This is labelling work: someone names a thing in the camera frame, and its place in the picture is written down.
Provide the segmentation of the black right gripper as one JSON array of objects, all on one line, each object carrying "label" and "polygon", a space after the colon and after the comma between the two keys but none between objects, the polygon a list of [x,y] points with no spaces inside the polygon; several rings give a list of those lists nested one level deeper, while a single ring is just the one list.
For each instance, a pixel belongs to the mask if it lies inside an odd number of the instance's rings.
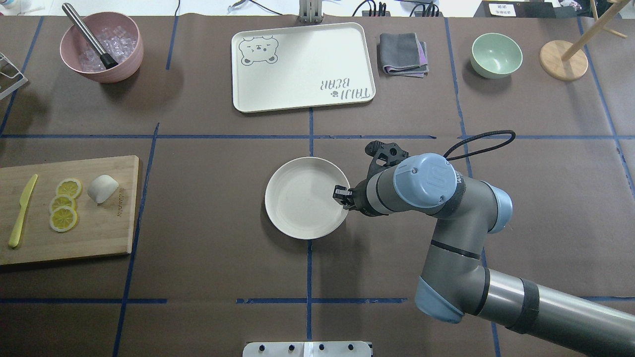
[{"label": "black right gripper", "polygon": [[409,158],[410,153],[401,149],[396,143],[387,144],[381,141],[372,141],[367,144],[365,153],[372,157],[367,178],[352,189],[335,185],[332,197],[339,205],[347,205],[347,210],[387,211],[387,206],[381,202],[377,193],[379,176],[383,171]]}]

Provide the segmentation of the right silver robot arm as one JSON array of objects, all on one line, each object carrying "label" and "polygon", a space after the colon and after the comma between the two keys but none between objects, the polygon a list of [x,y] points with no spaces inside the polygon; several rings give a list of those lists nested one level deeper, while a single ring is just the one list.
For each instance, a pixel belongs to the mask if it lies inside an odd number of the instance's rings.
[{"label": "right silver robot arm", "polygon": [[380,141],[365,152],[373,158],[367,178],[351,189],[336,185],[333,198],[368,217],[421,212],[436,219],[415,294],[424,314],[453,324],[474,315],[592,357],[634,355],[632,314],[481,264],[486,236],[513,214],[505,191],[463,176],[435,153],[410,156]]}]

